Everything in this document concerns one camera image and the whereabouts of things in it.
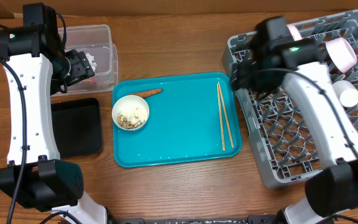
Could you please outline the small white cup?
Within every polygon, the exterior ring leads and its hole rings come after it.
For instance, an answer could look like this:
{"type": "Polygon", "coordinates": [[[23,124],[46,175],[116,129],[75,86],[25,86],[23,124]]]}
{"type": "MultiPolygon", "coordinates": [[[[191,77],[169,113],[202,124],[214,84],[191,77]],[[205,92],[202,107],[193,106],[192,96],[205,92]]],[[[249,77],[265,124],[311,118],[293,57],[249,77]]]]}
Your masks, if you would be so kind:
{"type": "Polygon", "coordinates": [[[358,104],[358,91],[351,82],[337,81],[332,84],[332,87],[343,107],[351,108],[358,104]]]}

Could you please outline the white napkin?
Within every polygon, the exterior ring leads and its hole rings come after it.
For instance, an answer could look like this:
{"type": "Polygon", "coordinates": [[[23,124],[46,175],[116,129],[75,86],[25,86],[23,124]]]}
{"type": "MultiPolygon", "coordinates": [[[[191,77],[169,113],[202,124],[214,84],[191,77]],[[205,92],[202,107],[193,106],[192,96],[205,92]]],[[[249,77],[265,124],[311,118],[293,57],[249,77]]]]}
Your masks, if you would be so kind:
{"type": "Polygon", "coordinates": [[[91,65],[91,68],[93,69],[93,71],[95,72],[96,71],[96,67],[97,67],[97,63],[94,59],[94,56],[92,56],[91,54],[89,53],[86,53],[86,58],[87,60],[89,61],[89,64],[91,65]]]}

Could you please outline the pink shallow bowl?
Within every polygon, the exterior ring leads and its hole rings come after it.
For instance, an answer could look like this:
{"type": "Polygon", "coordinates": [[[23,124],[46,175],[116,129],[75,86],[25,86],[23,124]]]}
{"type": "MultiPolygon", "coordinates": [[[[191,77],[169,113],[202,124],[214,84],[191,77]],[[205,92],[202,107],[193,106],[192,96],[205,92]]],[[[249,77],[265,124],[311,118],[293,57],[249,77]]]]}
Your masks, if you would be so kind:
{"type": "Polygon", "coordinates": [[[346,73],[357,63],[357,56],[345,38],[337,38],[326,42],[326,50],[337,69],[346,73]]]}

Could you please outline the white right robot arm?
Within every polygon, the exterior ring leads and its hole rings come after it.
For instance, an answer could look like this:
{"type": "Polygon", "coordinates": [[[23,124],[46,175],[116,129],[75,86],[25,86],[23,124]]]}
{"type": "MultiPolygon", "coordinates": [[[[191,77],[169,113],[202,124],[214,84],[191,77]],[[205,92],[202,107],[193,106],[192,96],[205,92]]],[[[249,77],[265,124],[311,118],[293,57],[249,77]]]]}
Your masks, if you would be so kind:
{"type": "Polygon", "coordinates": [[[358,133],[332,88],[316,42],[255,37],[244,49],[253,57],[233,67],[233,89],[268,92],[282,86],[300,109],[322,167],[306,181],[305,196],[280,210],[275,223],[320,223],[358,208],[358,133]]]}

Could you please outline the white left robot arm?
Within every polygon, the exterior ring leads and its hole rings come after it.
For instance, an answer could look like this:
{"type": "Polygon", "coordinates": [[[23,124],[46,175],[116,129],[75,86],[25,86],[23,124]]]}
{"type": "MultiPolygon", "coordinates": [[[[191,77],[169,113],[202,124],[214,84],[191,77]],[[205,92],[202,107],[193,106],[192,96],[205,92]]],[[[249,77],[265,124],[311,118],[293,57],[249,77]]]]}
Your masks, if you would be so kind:
{"type": "Polygon", "coordinates": [[[0,63],[9,83],[11,143],[0,189],[13,205],[61,216],[70,223],[113,223],[109,210],[84,189],[78,164],[61,160],[50,97],[75,75],[93,71],[83,53],[64,52],[57,23],[27,22],[0,30],[0,63]]]}

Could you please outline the red foil wrapper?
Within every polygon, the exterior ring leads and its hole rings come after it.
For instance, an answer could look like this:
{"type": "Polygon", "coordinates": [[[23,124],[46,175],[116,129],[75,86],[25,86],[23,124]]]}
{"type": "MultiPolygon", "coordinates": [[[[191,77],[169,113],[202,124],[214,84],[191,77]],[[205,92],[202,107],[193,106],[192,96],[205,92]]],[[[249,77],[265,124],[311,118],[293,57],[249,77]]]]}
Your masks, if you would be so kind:
{"type": "Polygon", "coordinates": [[[96,78],[92,77],[92,78],[84,80],[83,82],[87,83],[87,84],[90,84],[90,85],[95,85],[96,84],[96,78]]]}

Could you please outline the cream bowl with food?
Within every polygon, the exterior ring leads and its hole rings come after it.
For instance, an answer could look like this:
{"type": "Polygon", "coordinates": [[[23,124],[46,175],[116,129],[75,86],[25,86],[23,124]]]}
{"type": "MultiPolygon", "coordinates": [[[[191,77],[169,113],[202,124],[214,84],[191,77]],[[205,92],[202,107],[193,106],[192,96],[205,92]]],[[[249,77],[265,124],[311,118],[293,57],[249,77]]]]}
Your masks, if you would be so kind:
{"type": "Polygon", "coordinates": [[[147,102],[136,95],[127,95],[117,100],[112,107],[112,120],[123,130],[135,131],[142,128],[150,110],[147,102]]]}

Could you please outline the light wooden chopstick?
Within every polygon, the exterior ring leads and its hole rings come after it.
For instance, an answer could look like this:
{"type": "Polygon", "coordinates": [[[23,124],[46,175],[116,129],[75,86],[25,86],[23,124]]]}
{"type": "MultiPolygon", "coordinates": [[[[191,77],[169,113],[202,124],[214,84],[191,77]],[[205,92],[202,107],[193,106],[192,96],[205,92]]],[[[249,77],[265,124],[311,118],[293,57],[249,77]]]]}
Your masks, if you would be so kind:
{"type": "Polygon", "coordinates": [[[222,150],[225,151],[225,141],[224,141],[224,130],[223,130],[223,117],[222,117],[222,106],[221,106],[221,94],[220,94],[220,84],[217,82],[216,84],[217,94],[218,94],[218,111],[219,111],[219,124],[221,130],[221,143],[222,150]]]}

